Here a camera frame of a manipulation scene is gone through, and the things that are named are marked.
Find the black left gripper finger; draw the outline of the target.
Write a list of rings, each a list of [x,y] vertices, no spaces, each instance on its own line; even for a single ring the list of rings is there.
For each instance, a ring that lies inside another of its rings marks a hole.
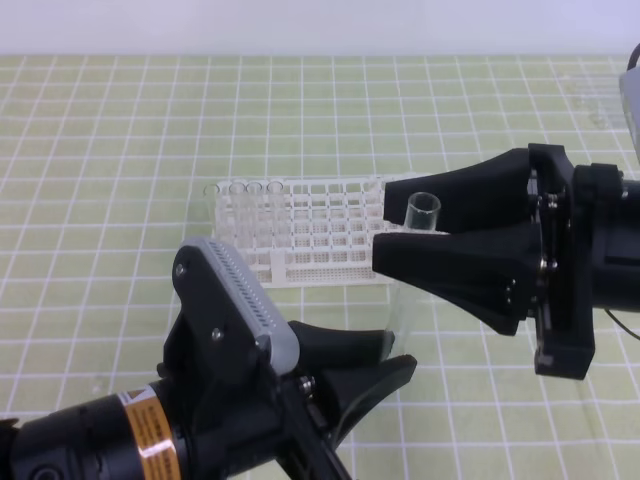
[[[380,402],[408,384],[417,360],[401,355],[377,365],[325,370],[319,374],[319,404],[331,445],[337,447]]]
[[[381,367],[394,343],[390,331],[338,330],[299,321],[291,321],[289,326],[299,343],[299,360],[289,375],[291,381],[304,383],[324,370],[365,368],[372,368],[377,383],[393,379],[392,372]]]

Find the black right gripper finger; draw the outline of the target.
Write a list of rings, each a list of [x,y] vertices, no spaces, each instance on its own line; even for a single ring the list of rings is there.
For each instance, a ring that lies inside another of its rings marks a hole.
[[[531,223],[455,234],[383,233],[372,270],[465,310],[500,335],[527,318],[542,259]]]
[[[441,204],[437,228],[447,233],[501,228],[529,218],[531,167],[525,148],[445,173],[411,177],[385,185],[383,218],[404,223],[409,197],[436,196]]]

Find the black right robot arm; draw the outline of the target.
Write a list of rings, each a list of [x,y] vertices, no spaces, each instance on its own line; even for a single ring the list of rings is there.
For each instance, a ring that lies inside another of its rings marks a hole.
[[[411,195],[441,204],[433,234],[375,236],[372,268],[444,299],[496,333],[536,325],[535,371],[581,380],[595,354],[593,313],[639,308],[639,185],[613,164],[573,165],[530,144],[441,174],[389,182],[384,219]]]

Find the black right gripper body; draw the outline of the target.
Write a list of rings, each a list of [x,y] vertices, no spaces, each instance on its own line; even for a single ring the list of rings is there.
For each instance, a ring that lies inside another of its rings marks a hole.
[[[573,165],[560,145],[529,144],[541,228],[539,375],[582,380],[595,354],[593,311],[625,307],[625,183],[611,164]]]

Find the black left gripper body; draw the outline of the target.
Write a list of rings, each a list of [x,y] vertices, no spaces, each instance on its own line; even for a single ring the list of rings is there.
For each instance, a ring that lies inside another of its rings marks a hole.
[[[319,404],[319,374],[275,373],[239,312],[181,306],[156,391],[185,479],[228,479],[270,461],[291,479],[347,479]]]

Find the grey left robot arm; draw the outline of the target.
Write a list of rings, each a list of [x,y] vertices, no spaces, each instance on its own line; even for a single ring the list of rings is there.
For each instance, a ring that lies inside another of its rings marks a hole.
[[[337,448],[417,363],[382,359],[385,332],[294,323],[300,358],[275,371],[241,311],[183,307],[159,380],[37,420],[1,424],[5,479],[228,479],[275,461],[292,479],[345,479]]]

